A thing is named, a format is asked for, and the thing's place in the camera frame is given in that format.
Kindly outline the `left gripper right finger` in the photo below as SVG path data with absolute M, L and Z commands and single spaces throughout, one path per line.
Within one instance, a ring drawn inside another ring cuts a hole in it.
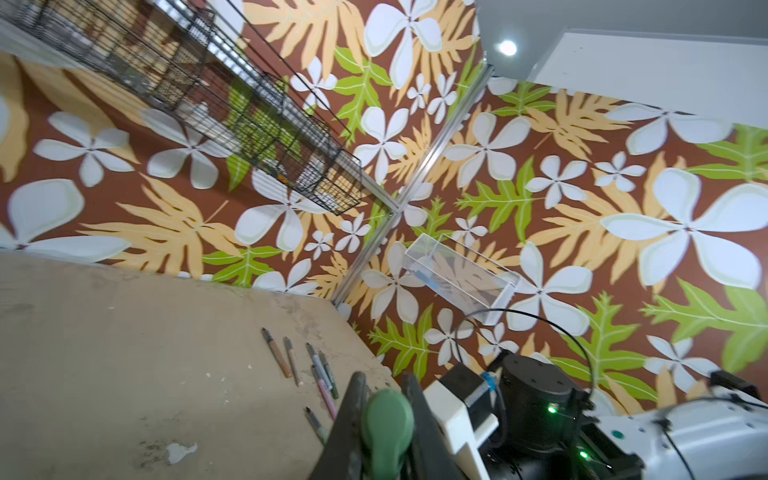
M 463 474 L 445 445 L 416 376 L 407 373 L 401 381 L 401 389 L 413 410 L 414 431 L 411 444 L 405 453 L 400 478 L 412 480 L 463 479 Z

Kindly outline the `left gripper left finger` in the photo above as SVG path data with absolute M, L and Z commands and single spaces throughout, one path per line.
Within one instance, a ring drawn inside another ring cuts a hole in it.
M 348 383 L 328 440 L 309 476 L 310 480 L 363 478 L 362 420 L 367 400 L 366 375 L 355 372 Z

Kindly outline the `light green pen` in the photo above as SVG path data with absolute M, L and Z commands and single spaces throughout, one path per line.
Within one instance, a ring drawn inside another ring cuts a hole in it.
M 327 429 L 321 424 L 315 413 L 309 407 L 304 408 L 304 413 L 315 435 L 322 444 L 325 444 L 328 438 Z

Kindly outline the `pink pen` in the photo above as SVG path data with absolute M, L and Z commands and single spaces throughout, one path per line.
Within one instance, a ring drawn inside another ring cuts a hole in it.
M 323 398 L 323 401 L 325 403 L 325 406 L 326 406 L 326 408 L 327 408 L 327 410 L 329 412 L 329 415 L 330 415 L 331 419 L 332 420 L 336 420 L 336 418 L 337 418 L 337 408 L 336 408 L 334 399 L 332 397 L 332 394 L 331 394 L 331 392 L 330 392 L 326 382 L 323 380 L 323 378 L 321 377 L 318 369 L 315 366 L 312 367 L 312 373 L 313 373 L 313 376 L 314 376 L 314 378 L 316 380 L 316 383 L 318 385 L 318 389 L 320 391 L 320 394 L 321 394 L 321 396 Z

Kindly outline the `light blue pen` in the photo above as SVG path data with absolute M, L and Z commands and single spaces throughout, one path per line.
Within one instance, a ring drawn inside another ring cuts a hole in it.
M 331 390 L 329 377 L 327 376 L 325 369 L 320 361 L 318 352 L 314 349 L 314 347 L 309 342 L 306 343 L 306 349 L 313 362 L 313 366 L 315 367 L 318 373 L 319 378 L 325 382 L 325 385 L 328 388 L 328 390 Z

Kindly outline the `brown pen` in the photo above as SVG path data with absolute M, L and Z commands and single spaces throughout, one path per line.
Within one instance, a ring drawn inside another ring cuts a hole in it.
M 271 333 L 266 328 L 261 328 L 261 334 L 267 343 L 274 359 L 276 360 L 277 364 L 279 365 L 283 375 L 286 378 L 292 377 L 292 372 L 290 370 L 290 367 L 288 366 L 288 363 L 286 362 L 285 358 L 282 355 L 282 352 L 280 351 L 276 341 L 274 340 Z

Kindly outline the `beige pen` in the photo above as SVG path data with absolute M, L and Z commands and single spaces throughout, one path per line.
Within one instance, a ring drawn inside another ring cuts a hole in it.
M 299 373 L 299 370 L 298 370 L 298 364 L 297 364 L 296 357 L 295 357 L 295 354 L 294 354 L 293 343 L 292 343 L 291 339 L 288 338 L 288 337 L 284 337 L 283 338 L 283 342 L 284 342 L 284 346 L 285 346 L 285 349 L 286 349 L 286 354 L 287 354 L 287 357 L 288 357 L 288 362 L 289 362 L 289 366 L 290 366 L 290 369 L 291 369 L 291 374 L 293 376 L 295 384 L 298 387 L 301 387 L 303 385 L 303 381 L 301 379 L 301 376 L 300 376 L 300 373 Z

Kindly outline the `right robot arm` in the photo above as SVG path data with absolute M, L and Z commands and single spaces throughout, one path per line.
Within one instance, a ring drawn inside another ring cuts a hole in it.
M 503 407 L 495 479 L 764 479 L 767 404 L 724 370 L 703 396 L 627 415 L 599 415 L 557 366 L 503 353 L 491 363 Z

